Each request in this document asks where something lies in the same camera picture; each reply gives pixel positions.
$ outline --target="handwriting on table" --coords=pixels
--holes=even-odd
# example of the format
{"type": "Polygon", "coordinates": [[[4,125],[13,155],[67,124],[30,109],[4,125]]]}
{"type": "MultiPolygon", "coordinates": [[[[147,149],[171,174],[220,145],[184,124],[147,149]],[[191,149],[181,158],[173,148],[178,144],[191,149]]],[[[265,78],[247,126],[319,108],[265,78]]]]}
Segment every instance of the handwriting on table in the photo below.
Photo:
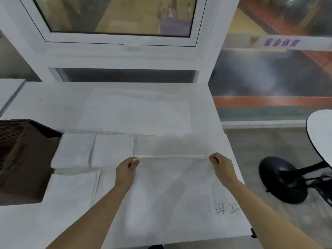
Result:
{"type": "Polygon", "coordinates": [[[286,39],[282,41],[280,38],[275,40],[274,38],[268,38],[264,45],[265,47],[272,46],[272,47],[295,47],[301,40],[300,39],[286,39]]]}
{"type": "Polygon", "coordinates": [[[219,214],[224,214],[225,213],[225,210],[229,211],[230,213],[235,213],[235,214],[239,214],[239,211],[240,211],[240,208],[236,205],[235,202],[233,202],[232,204],[229,204],[229,203],[226,203],[226,207],[224,206],[224,203],[222,204],[219,204],[217,208],[214,208],[215,209],[215,213],[217,215],[219,214]]]}

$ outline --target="woven basket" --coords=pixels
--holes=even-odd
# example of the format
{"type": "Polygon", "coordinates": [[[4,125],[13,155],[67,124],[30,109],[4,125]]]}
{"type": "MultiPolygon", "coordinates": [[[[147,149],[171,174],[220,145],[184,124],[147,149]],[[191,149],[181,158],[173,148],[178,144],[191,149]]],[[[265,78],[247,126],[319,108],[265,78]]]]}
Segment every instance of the woven basket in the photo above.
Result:
{"type": "Polygon", "coordinates": [[[0,121],[0,205],[43,200],[61,135],[35,121],[0,121]]]}

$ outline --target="hand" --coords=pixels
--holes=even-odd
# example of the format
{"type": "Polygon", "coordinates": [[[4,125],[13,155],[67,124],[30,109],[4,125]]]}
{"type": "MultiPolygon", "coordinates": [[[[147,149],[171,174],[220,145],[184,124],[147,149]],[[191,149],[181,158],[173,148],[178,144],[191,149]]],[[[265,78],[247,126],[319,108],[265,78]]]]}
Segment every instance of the hand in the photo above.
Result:
{"type": "Polygon", "coordinates": [[[135,168],[139,164],[139,160],[133,161],[133,159],[137,159],[137,157],[125,159],[116,169],[115,186],[122,188],[126,192],[130,190],[134,182],[135,168]]]}
{"type": "Polygon", "coordinates": [[[229,188],[232,184],[238,182],[233,163],[230,159],[219,153],[214,153],[210,155],[209,160],[214,165],[215,175],[221,181],[222,185],[229,188]]]}

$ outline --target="person's left arm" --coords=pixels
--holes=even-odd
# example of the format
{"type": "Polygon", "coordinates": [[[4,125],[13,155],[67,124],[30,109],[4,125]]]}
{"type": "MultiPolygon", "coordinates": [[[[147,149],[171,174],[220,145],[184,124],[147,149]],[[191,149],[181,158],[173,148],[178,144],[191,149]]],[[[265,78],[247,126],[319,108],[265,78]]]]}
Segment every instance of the person's left arm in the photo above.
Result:
{"type": "Polygon", "coordinates": [[[134,181],[135,168],[139,164],[139,160],[133,161],[134,158],[136,157],[130,157],[119,164],[115,186],[46,249],[100,249],[102,247],[115,214],[134,181]]]}

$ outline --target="brown wicker basket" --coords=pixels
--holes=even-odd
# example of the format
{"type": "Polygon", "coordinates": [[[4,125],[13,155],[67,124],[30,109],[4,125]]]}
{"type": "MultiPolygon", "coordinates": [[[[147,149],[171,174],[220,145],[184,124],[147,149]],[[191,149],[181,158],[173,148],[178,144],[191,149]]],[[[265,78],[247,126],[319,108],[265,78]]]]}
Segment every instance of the brown wicker basket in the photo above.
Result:
{"type": "Polygon", "coordinates": [[[0,205],[41,202],[62,133],[35,121],[0,121],[0,205]]]}

